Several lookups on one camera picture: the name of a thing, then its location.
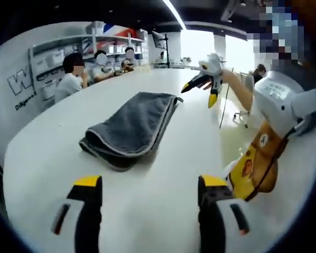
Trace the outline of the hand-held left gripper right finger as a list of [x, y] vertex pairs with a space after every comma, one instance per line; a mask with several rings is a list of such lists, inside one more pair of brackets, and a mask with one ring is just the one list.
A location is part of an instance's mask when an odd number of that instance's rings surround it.
[[200, 252], [250, 252], [246, 202], [234, 197], [221, 178], [200, 175], [197, 185]]

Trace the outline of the person's right hand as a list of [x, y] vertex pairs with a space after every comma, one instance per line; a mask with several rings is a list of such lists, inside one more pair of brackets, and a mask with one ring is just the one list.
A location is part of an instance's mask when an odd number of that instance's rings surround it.
[[[230, 83], [233, 80], [234, 73], [229, 71], [229, 70], [222, 70], [220, 76], [223, 80], [223, 83]], [[208, 79], [207, 81], [205, 81], [205, 83], [200, 84], [198, 86], [198, 88], [202, 88], [203, 90], [207, 90], [207, 89], [211, 88], [212, 84], [213, 84], [213, 82], [211, 81], [211, 79]]]

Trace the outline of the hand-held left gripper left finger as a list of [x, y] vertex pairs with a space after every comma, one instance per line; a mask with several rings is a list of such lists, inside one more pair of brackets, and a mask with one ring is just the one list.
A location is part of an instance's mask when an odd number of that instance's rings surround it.
[[74, 252], [99, 252], [102, 203], [102, 176], [77, 179], [52, 221], [51, 232], [69, 236]]

